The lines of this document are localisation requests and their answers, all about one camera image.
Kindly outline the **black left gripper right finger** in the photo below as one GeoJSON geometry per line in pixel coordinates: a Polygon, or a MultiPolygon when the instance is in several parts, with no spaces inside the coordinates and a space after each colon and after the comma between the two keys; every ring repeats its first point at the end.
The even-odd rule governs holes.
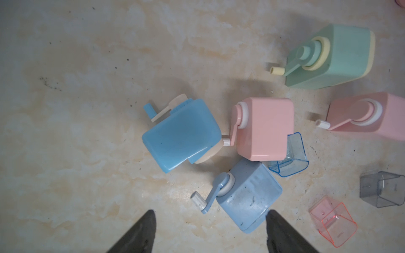
{"type": "Polygon", "coordinates": [[[266,215],[269,253],[318,253],[276,210],[266,215]]]}

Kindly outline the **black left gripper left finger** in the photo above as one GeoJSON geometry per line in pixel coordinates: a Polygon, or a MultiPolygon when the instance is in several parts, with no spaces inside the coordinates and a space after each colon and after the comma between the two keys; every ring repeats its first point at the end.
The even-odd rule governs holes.
{"type": "Polygon", "coordinates": [[[151,253],[156,237],[156,214],[148,210],[107,252],[151,253]]]}

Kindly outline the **green yellow pencil sharpener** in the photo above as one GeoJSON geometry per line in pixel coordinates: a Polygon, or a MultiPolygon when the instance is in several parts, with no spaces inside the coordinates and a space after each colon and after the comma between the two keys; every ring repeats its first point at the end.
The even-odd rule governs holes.
{"type": "Polygon", "coordinates": [[[290,51],[284,67],[270,68],[288,87],[318,90],[366,76],[372,69],[376,36],[368,28],[329,24],[290,51]]]}

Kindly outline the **grey transparent tray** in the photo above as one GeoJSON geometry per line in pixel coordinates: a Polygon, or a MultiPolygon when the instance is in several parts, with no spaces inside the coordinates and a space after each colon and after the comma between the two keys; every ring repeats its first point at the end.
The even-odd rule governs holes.
{"type": "Polygon", "coordinates": [[[384,171],[363,175],[360,198],[377,208],[401,206],[405,203],[405,176],[384,171]]]}

